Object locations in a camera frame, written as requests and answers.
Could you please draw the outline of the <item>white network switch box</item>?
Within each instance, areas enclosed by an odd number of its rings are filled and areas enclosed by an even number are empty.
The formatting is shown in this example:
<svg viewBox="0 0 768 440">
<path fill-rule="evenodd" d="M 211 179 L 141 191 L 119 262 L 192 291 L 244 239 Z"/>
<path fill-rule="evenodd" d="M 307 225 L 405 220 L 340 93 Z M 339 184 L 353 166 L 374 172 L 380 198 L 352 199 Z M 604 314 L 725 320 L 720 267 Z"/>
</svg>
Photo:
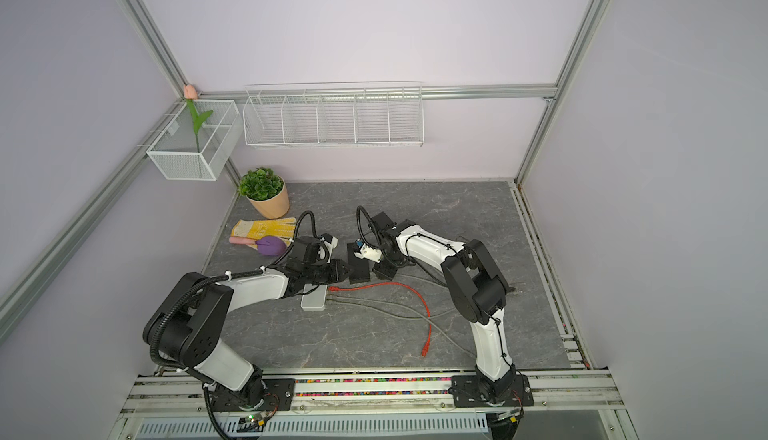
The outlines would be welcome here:
<svg viewBox="0 0 768 440">
<path fill-rule="evenodd" d="M 301 309 L 305 312 L 321 312 L 326 308 L 327 286 L 307 285 L 301 295 Z"/>
</svg>

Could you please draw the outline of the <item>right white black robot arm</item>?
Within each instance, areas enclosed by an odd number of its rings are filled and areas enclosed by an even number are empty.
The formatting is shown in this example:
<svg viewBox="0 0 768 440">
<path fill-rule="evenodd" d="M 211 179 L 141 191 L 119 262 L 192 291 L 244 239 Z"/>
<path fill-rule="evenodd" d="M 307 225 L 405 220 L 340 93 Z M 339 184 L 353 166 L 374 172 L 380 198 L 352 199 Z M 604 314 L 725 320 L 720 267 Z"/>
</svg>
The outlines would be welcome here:
<svg viewBox="0 0 768 440">
<path fill-rule="evenodd" d="M 504 334 L 511 288 L 484 244 L 442 238 L 411 221 L 396 223 L 385 213 L 371 217 L 362 207 L 357 225 L 363 242 L 358 256 L 374 263 L 377 278 L 392 280 L 412 265 L 440 271 L 454 307 L 470 324 L 480 394 L 492 404 L 507 400 L 517 376 Z"/>
</svg>

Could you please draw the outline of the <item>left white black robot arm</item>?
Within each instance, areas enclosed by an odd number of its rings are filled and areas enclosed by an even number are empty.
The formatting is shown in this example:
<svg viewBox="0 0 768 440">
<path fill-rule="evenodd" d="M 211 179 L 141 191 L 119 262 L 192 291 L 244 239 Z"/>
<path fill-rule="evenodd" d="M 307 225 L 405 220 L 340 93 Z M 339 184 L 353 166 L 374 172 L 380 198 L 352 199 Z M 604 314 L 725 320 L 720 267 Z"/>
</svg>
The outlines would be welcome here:
<svg viewBox="0 0 768 440">
<path fill-rule="evenodd" d="M 221 339 L 228 314 L 346 280 L 351 267 L 332 257 L 337 246 L 329 234 L 303 236 L 281 260 L 258 270 L 218 277 L 185 274 L 144 327 L 152 361 L 187 372 L 237 407 L 261 407 L 267 396 L 263 370 Z"/>
</svg>

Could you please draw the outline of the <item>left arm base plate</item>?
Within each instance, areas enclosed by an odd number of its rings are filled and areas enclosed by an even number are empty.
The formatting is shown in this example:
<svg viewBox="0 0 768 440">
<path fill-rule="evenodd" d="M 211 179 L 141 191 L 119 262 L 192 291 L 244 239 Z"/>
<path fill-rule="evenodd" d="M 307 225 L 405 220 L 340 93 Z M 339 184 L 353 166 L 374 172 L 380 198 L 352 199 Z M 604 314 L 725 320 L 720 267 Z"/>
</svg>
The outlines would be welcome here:
<svg viewBox="0 0 768 440">
<path fill-rule="evenodd" d="M 214 412 L 287 411 L 291 408 L 296 379 L 262 378 L 238 392 L 217 386 L 211 394 Z"/>
</svg>

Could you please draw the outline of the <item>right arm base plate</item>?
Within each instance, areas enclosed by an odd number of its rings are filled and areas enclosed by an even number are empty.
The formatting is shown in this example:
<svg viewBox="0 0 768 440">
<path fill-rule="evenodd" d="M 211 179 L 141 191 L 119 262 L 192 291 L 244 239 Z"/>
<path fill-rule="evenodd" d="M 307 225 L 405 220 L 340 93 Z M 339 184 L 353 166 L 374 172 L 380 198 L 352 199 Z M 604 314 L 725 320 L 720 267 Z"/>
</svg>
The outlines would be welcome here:
<svg viewBox="0 0 768 440">
<path fill-rule="evenodd" d="M 520 372 L 508 373 L 497 381 L 488 380 L 479 373 L 455 375 L 451 378 L 448 393 L 459 408 L 527 408 L 535 403 L 529 378 Z"/>
</svg>

